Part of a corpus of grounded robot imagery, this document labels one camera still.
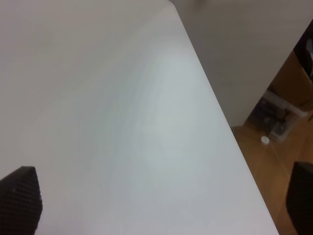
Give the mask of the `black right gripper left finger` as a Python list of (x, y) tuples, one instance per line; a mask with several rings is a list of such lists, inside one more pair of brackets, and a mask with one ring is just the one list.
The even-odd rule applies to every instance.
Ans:
[(36, 169), (21, 166), (0, 180), (0, 233), (35, 234), (43, 201)]

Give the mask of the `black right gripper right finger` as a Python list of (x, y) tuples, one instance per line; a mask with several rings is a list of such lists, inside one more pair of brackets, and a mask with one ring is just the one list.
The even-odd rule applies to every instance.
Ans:
[(313, 233), (313, 165), (295, 162), (286, 196), (287, 212), (299, 235)]

